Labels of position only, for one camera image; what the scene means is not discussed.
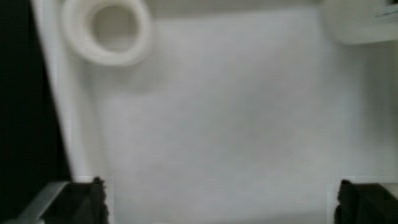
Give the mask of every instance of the white surface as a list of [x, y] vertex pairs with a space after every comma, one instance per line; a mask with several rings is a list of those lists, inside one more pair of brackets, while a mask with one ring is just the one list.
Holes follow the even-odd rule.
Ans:
[[398, 4], [385, 0], [325, 0], [327, 27], [348, 44], [398, 40]]
[[153, 56], [67, 75], [87, 78], [115, 223], [327, 223], [341, 178], [396, 180], [393, 45], [339, 46], [309, 0], [149, 6]]
[[[115, 51], [107, 49], [98, 43], [98, 34], [92, 32], [98, 14], [107, 8], [119, 7], [126, 12], [124, 17], [126, 30], [137, 32], [126, 36], [128, 46]], [[153, 44], [153, 22], [147, 12], [147, 6], [142, 0], [67, 0], [62, 6], [62, 28], [71, 47], [80, 56], [96, 64], [108, 66], [126, 66], [137, 64], [147, 57]]]

